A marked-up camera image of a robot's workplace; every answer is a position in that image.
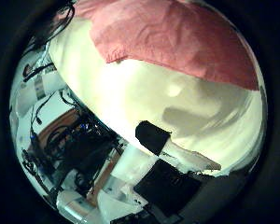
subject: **black object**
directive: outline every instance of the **black object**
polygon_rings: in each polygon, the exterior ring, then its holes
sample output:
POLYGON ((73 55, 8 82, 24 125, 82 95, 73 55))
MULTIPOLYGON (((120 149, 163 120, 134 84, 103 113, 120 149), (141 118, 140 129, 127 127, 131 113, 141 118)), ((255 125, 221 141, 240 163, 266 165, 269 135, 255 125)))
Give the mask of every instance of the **black object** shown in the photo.
POLYGON ((133 189, 169 217, 186 205, 201 184, 179 173, 167 162, 158 160, 133 189))
POLYGON ((159 156, 170 133, 145 120, 136 127, 135 136, 142 146, 159 156))
POLYGON ((45 68, 48 68, 48 67, 51 67, 51 66, 54 66, 54 63, 48 63, 48 64, 45 64, 43 66, 40 66, 40 67, 37 67, 34 71, 32 71, 30 74, 25 74, 24 76, 24 80, 23 82, 27 82, 30 80, 30 78, 36 76, 38 73, 40 73, 42 70, 44 70, 45 68))
POLYGON ((112 220, 110 224, 160 224, 160 222, 147 211, 141 211, 112 220))

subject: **wire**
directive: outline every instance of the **wire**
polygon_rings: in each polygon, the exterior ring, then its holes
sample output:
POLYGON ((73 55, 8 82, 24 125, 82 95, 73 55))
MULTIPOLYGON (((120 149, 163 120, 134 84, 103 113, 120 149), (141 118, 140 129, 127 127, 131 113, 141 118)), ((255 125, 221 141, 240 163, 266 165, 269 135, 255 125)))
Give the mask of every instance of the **wire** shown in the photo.
POLYGON ((75 8, 73 7, 72 3, 67 3, 67 5, 64 8, 66 8, 66 7, 68 7, 68 10, 67 10, 67 14, 66 14, 65 18, 61 19, 57 23, 57 28, 53 29, 52 34, 49 35, 49 38, 47 38, 47 40, 42 40, 41 37, 39 37, 38 39, 37 39, 37 37, 35 37, 35 40, 27 46, 28 50, 26 50, 22 54, 22 57, 25 56, 26 54, 28 54, 29 52, 39 49, 40 47, 46 45, 48 42, 50 42, 50 40, 52 40, 57 35, 59 35, 68 26, 68 24, 72 21, 72 19, 75 16, 75 8))
POLYGON ((34 132, 34 127, 33 127, 33 126, 34 126, 35 120, 38 118, 38 114, 39 114, 41 108, 44 107, 44 105, 49 101, 49 99, 54 95, 54 93, 51 93, 50 96, 48 97, 48 99, 47 99, 45 102, 43 102, 43 103, 38 107, 38 109, 37 109, 36 112, 35 112, 35 117, 34 117, 33 119, 31 119, 31 126, 30 126, 30 134, 31 134, 31 136, 32 136, 32 134, 35 133, 35 132, 34 132))
POLYGON ((73 107, 76 107, 77 106, 77 104, 76 104, 76 102, 74 101, 74 103, 70 103, 70 102, 68 102, 67 100, 65 100, 65 98, 63 97, 63 91, 59 91, 59 94, 60 94, 60 97, 62 98, 62 100, 63 100, 63 102, 65 103, 65 104, 67 104, 67 105, 71 105, 71 106, 73 106, 73 107))
POLYGON ((42 70, 44 70, 47 67, 54 66, 54 63, 48 63, 43 66, 37 67, 33 72, 31 72, 27 77, 24 78, 23 82, 27 82, 30 78, 34 77, 38 73, 40 73, 42 70))

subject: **pink blanket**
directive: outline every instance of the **pink blanket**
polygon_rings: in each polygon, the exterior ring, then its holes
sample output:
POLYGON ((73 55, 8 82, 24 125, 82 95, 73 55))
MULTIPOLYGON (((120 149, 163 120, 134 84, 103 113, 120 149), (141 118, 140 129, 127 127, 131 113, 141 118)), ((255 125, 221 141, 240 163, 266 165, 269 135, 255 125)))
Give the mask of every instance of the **pink blanket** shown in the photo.
POLYGON ((92 21, 91 39, 107 63, 142 60, 258 89, 254 65, 239 36, 207 8, 176 0, 84 0, 77 3, 76 16, 92 21))

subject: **cable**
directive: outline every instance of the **cable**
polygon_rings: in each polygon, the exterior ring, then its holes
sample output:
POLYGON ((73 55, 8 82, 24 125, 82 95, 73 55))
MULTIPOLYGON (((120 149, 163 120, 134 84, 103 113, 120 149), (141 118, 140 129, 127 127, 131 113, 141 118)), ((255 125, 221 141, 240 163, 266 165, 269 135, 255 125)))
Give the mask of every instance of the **cable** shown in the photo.
POLYGON ((48 42, 50 42, 50 40, 55 38, 58 34, 60 34, 68 26, 68 24, 72 21, 72 19, 75 16, 75 8, 73 7, 72 3, 70 3, 70 2, 67 3, 67 5, 64 8, 67 8, 67 7, 68 7, 68 11, 67 11, 65 18, 61 19, 57 23, 57 28, 55 28, 55 29, 53 29, 53 31, 51 31, 51 34, 49 34, 49 38, 47 38, 46 40, 43 40, 42 39, 43 36, 41 36, 39 38, 37 38, 37 36, 35 36, 35 40, 27 46, 28 50, 26 50, 22 54, 22 57, 25 56, 26 54, 28 54, 29 52, 39 49, 40 47, 46 45, 48 42))
POLYGON ((67 100, 65 100, 65 98, 63 97, 63 91, 59 91, 59 94, 60 94, 60 97, 62 98, 62 100, 63 100, 63 102, 65 103, 65 104, 67 104, 67 105, 71 105, 71 106, 73 106, 73 107, 76 107, 77 106, 77 104, 76 104, 76 102, 74 101, 74 103, 70 103, 70 102, 68 102, 67 100))
POLYGON ((38 117, 38 114, 39 114, 39 111, 41 110, 41 108, 49 101, 49 99, 54 95, 54 93, 52 93, 50 96, 49 96, 49 98, 44 102, 44 103, 42 103, 39 107, 38 107, 38 109, 36 110, 36 112, 35 112, 35 117, 33 118, 33 119, 31 119, 31 126, 30 126, 30 134, 31 134, 31 137, 33 136, 33 135, 35 135, 35 132, 34 132, 34 122, 35 122, 35 120, 36 119, 39 119, 39 117, 38 117))
POLYGON ((54 63, 48 63, 46 65, 37 67, 34 71, 32 71, 27 77, 24 78, 23 82, 27 82, 30 78, 34 77, 38 73, 40 73, 42 70, 44 70, 47 67, 54 66, 54 63))

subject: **black cable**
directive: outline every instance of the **black cable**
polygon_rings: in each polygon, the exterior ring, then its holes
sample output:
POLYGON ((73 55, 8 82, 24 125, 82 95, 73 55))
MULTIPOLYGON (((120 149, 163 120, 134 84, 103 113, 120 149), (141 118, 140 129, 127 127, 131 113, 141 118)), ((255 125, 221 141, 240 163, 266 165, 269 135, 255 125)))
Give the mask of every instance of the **black cable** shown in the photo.
POLYGON ((47 67, 53 66, 54 63, 48 63, 43 66, 37 67, 34 71, 32 71, 27 77, 24 78, 23 82, 27 82, 30 78, 34 77, 38 73, 40 73, 42 70, 44 70, 47 67))
POLYGON ((45 102, 43 102, 39 107, 38 107, 38 109, 36 110, 36 112, 35 112, 35 117, 31 120, 31 126, 30 126, 30 133, 31 133, 31 135, 33 134, 33 135, 35 135, 35 132, 34 132, 34 122, 35 122, 35 120, 38 118, 38 114, 39 114, 39 111, 41 110, 41 108, 49 101, 49 99, 54 95, 54 93, 52 93, 50 96, 49 96, 49 98, 45 101, 45 102))
POLYGON ((63 91, 59 91, 59 94, 60 94, 60 97, 62 98, 62 100, 63 100, 63 102, 65 103, 65 104, 67 104, 67 105, 71 105, 71 106, 73 106, 73 107, 76 107, 77 106, 77 104, 76 104, 76 102, 74 101, 74 103, 70 103, 70 102, 68 102, 64 97, 63 97, 63 91))
POLYGON ((65 7, 68 7, 68 11, 67 11, 65 18, 61 19, 61 21, 59 23, 57 23, 57 28, 55 28, 52 31, 52 34, 49 35, 49 38, 44 41, 41 38, 38 40, 37 40, 37 38, 35 38, 35 41, 33 41, 31 44, 29 44, 27 46, 28 50, 26 50, 22 54, 22 57, 25 56, 26 54, 28 54, 29 52, 39 49, 40 47, 46 45, 48 42, 50 42, 50 40, 52 40, 57 35, 59 35, 68 26, 68 24, 72 21, 72 19, 75 16, 75 8, 73 7, 72 3, 68 3, 65 7))
POLYGON ((58 126, 57 128, 55 128, 48 136, 47 138, 47 145, 51 142, 51 140, 53 139, 53 137, 56 135, 56 132, 58 130, 60 130, 61 128, 65 128, 67 129, 69 126, 68 125, 61 125, 61 126, 58 126))

